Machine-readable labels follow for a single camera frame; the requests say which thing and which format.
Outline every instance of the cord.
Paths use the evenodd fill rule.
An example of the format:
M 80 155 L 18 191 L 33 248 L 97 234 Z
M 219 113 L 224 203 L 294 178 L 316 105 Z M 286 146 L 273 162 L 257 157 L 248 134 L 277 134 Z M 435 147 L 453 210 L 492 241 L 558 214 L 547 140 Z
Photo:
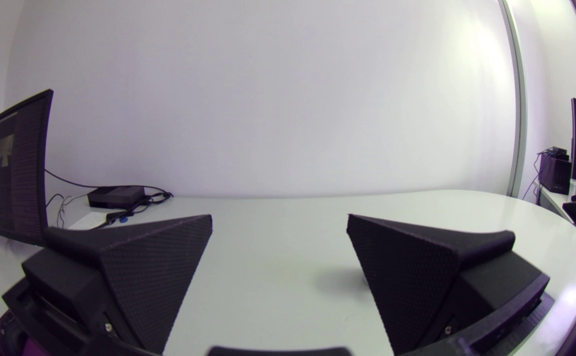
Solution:
M 525 196 L 527 196 L 527 193 L 530 191 L 530 188 L 532 187 L 532 185 L 534 185 L 534 182 L 536 181 L 536 179 L 538 178 L 538 176 L 540 176 L 540 173 L 536 174 L 536 176 L 534 177 L 534 179 L 532 179 L 532 182 L 530 183 L 530 186 L 527 187 L 527 190 L 525 191 L 525 194 L 523 194 L 522 200 L 525 200 Z
M 159 196 L 162 196 L 163 199 L 154 201 L 154 198 L 157 198 Z M 147 210 L 148 207 L 150 207 L 152 205 L 159 205 L 159 204 L 163 203 L 164 201 L 166 201 L 167 199 L 171 198 L 172 196 L 173 195 L 170 192 L 164 192 L 164 193 L 157 192 L 156 194 L 145 196 L 145 198 L 139 200 L 138 202 L 136 202 L 136 204 L 132 205 L 132 207 L 126 209 L 124 212 L 118 212 L 117 214 L 113 214 L 112 217 L 108 217 L 104 223 L 101 223 L 101 225 L 92 228 L 92 230 L 94 230 L 96 228 L 102 228 L 102 227 L 111 225 L 112 223 L 114 223 L 116 221 L 116 219 L 122 219 L 124 217 L 132 216 L 134 214 L 144 212 L 145 210 Z M 142 210 L 135 211 L 140 205 L 146 205 L 146 206 Z
M 58 175 L 56 175 L 55 173 L 49 171 L 48 169 L 44 169 L 44 171 L 46 171 L 46 173 L 50 174 L 51 176 L 57 178 L 58 180 L 61 180 L 62 182 L 66 182 L 72 185 L 76 185 L 77 187 L 84 187 L 84 188 L 114 188 L 114 187 L 143 187 L 143 188 L 151 188 L 151 189 L 155 189 L 157 191 L 161 191 L 163 192 L 163 194 L 171 194 L 170 192 L 165 191 L 162 188 L 159 187 L 153 187 L 151 185 L 139 185 L 139 184 L 125 184 L 125 185 L 85 185 L 85 184 L 79 184 L 79 183 L 75 183 L 72 182 L 70 180 L 67 180 L 65 178 L 62 178 Z
M 55 194 L 54 196 L 51 196 L 51 197 L 50 197 L 50 200 L 48 201 L 48 203 L 46 203 L 46 207 L 47 207 L 47 208 L 48 208 L 48 206 L 50 205 L 51 201 L 52 201 L 53 199 L 55 199 L 55 197 L 57 197 L 57 196 L 60 196 L 62 199 L 64 199 L 64 196 L 63 196 L 62 194 L 59 194 L 59 193 Z
M 527 187 L 527 190 L 525 191 L 525 194 L 523 194 L 523 197 L 521 198 L 521 200 L 525 200 L 525 197 L 527 196 L 527 193 L 530 191 L 530 188 L 532 187 L 532 185 L 534 184 L 536 179 L 540 176 L 540 171 L 536 168 L 536 163 L 538 162 L 538 159 L 540 158 L 541 155 L 543 155 L 544 153 L 548 153 L 551 150 L 552 150 L 552 147 L 544 149 L 543 151 L 536 153 L 536 160 L 534 160 L 534 171 L 536 171 L 536 176 L 534 177 L 534 179 L 532 179 L 532 182 Z M 536 192 L 536 187 L 534 188 L 534 196 L 536 196 L 538 198 L 538 192 Z
M 75 198 L 72 198 L 71 195 L 66 196 L 66 198 L 64 198 L 64 200 L 61 202 L 61 205 L 59 206 L 59 210 L 57 210 L 57 219 L 55 219 L 55 223 L 57 224 L 57 227 L 59 226 L 59 221 L 61 220 L 61 227 L 60 228 L 64 228 L 64 225 L 66 224 L 66 222 L 64 221 L 64 214 L 66 214 L 66 210 L 65 208 L 68 206 L 68 204 L 72 203 L 73 200 L 75 199 L 79 199 L 79 198 L 83 198 L 84 196 L 87 196 L 88 194 L 82 194 L 80 196 L 75 196 Z

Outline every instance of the desk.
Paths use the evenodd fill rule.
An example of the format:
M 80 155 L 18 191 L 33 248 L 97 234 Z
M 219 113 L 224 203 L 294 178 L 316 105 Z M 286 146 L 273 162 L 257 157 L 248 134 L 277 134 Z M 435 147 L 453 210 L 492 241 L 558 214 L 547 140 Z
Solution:
M 557 192 L 550 192 L 549 189 L 543 187 L 543 185 L 541 185 L 540 182 L 538 182 L 538 180 L 536 180 L 535 184 L 540 191 L 538 197 L 538 204 L 541 207 L 556 212 L 557 214 L 559 214 L 559 216 L 562 216 L 570 223 L 573 223 L 569 214 L 567 214 L 567 212 L 565 212 L 563 209 L 563 204 L 569 200 L 569 196 Z
M 536 180 L 534 184 L 536 184 L 536 187 L 538 187 L 538 191 L 540 192 L 538 204 L 546 209 L 556 212 L 570 223 L 573 223 L 569 214 L 563 210 L 563 204 L 569 200 L 569 196 L 558 192 L 550 192 L 549 189 L 543 187 L 538 180 Z
M 66 212 L 78 215 L 76 221 L 86 210 L 84 199 Z M 203 356 L 213 345 L 342 345 L 354 356 L 390 356 L 384 326 L 345 232 L 349 213 L 473 232 L 513 230 L 514 251 L 550 276 L 546 290 L 556 300 L 516 354 L 553 355 L 563 342 L 576 317 L 576 229 L 534 204 L 477 191 L 311 199 L 173 198 L 125 223 L 213 216 L 213 235 L 164 354 Z

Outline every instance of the cup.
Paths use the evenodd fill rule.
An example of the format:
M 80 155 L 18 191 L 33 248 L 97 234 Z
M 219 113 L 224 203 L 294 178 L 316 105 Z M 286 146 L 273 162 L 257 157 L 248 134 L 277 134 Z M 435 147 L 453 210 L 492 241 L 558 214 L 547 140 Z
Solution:
M 567 201 L 571 201 L 571 197 L 576 195 L 576 180 L 572 179 L 569 181 L 569 195 L 567 196 Z

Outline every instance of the white paper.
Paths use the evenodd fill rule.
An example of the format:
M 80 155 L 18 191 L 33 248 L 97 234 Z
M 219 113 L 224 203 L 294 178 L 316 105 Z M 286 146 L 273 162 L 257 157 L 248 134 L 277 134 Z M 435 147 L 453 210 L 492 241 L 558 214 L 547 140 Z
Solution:
M 89 212 L 86 216 L 82 217 L 69 227 L 69 230 L 90 230 L 91 228 L 95 228 L 102 223 L 105 223 L 105 219 L 107 219 L 107 214 L 105 213 L 96 213 L 96 212 Z

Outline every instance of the black cable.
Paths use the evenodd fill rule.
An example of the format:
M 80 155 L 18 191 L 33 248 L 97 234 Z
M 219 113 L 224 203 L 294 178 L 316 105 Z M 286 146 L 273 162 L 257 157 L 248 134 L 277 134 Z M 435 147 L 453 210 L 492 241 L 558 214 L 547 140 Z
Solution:
M 154 201 L 154 198 L 157 198 L 159 196 L 162 196 L 163 199 Z M 152 205 L 159 205 L 159 204 L 163 203 L 164 201 L 168 200 L 169 198 L 171 198 L 172 196 L 173 195 L 170 192 L 157 192 L 156 194 L 145 196 L 143 199 L 136 202 L 136 204 L 132 205 L 130 208 L 125 209 L 125 211 L 119 212 L 118 214 L 113 214 L 112 217 L 106 219 L 105 222 L 101 223 L 101 225 L 93 227 L 92 230 L 94 230 L 96 228 L 102 228 L 102 227 L 111 225 L 117 219 L 122 219 L 124 217 L 128 217 L 128 216 L 131 216 L 133 214 L 138 214 L 138 213 L 144 212 L 145 210 L 147 210 L 148 207 L 150 207 Z M 136 211 L 136 209 L 141 205 L 146 205 L 146 206 L 142 210 Z
M 48 208 L 48 206 L 50 205 L 51 201 L 52 201 L 53 199 L 55 199 L 55 197 L 57 197 L 57 196 L 60 196 L 62 199 L 64 199 L 64 196 L 63 196 L 62 194 L 59 194 L 59 193 L 55 194 L 54 196 L 51 196 L 51 197 L 50 197 L 50 200 L 48 201 L 48 203 L 46 203 L 46 207 L 47 207 L 47 208 Z
M 534 184 L 534 182 L 536 181 L 536 179 L 538 178 L 538 176 L 540 176 L 540 173 L 536 174 L 536 176 L 534 177 L 534 179 L 532 179 L 532 182 L 530 183 L 530 186 L 527 187 L 527 190 L 525 191 L 525 194 L 523 194 L 522 200 L 525 200 L 525 197 L 527 196 L 527 193 L 530 191 L 530 188 L 532 187 L 532 185 Z
M 59 206 L 59 210 L 57 211 L 57 219 L 55 219 L 55 222 L 57 223 L 57 227 L 59 226 L 59 221 L 61 220 L 61 228 L 64 228 L 65 225 L 65 221 L 64 221 L 64 217 L 62 216 L 62 214 L 66 213 L 65 208 L 68 206 L 68 204 L 72 203 L 75 199 L 79 199 L 79 198 L 83 198 L 84 196 L 87 196 L 88 194 L 82 194 L 80 196 L 75 196 L 75 198 L 72 198 L 71 195 L 66 196 L 66 198 L 64 198 L 64 200 L 61 202 L 61 205 Z
M 536 160 L 534 160 L 534 171 L 536 171 L 536 176 L 534 177 L 534 179 L 532 180 L 530 185 L 527 187 L 527 190 L 525 191 L 525 194 L 523 194 L 523 197 L 521 198 L 521 200 L 525 200 L 525 197 L 527 196 L 527 193 L 530 191 L 530 188 L 532 187 L 532 185 L 534 184 L 536 179 L 540 176 L 540 171 L 536 168 L 536 163 L 538 162 L 538 159 L 540 158 L 541 155 L 543 155 L 544 153 L 548 153 L 551 149 L 552 148 L 547 148 L 547 149 L 544 149 L 543 151 L 536 153 Z M 536 192 L 536 188 L 534 188 L 534 196 L 536 196 L 536 198 L 538 198 L 538 193 Z
M 162 188 L 159 187 L 153 187 L 151 185 L 140 185 L 140 184 L 125 184 L 125 185 L 85 185 L 85 184 L 79 184 L 79 183 L 75 183 L 72 182 L 70 180 L 67 180 L 65 178 L 62 178 L 60 176 L 58 176 L 57 174 L 49 171 L 48 169 L 44 169 L 44 171 L 46 171 L 46 173 L 50 174 L 51 176 L 57 178 L 58 180 L 61 180 L 62 182 L 66 182 L 68 184 L 72 184 L 72 185 L 76 185 L 77 187 L 84 187 L 84 188 L 114 188 L 114 187 L 143 187 L 143 188 L 151 188 L 151 189 L 155 189 L 157 191 L 161 191 L 163 192 L 163 194 L 171 194 L 170 192 L 165 191 Z

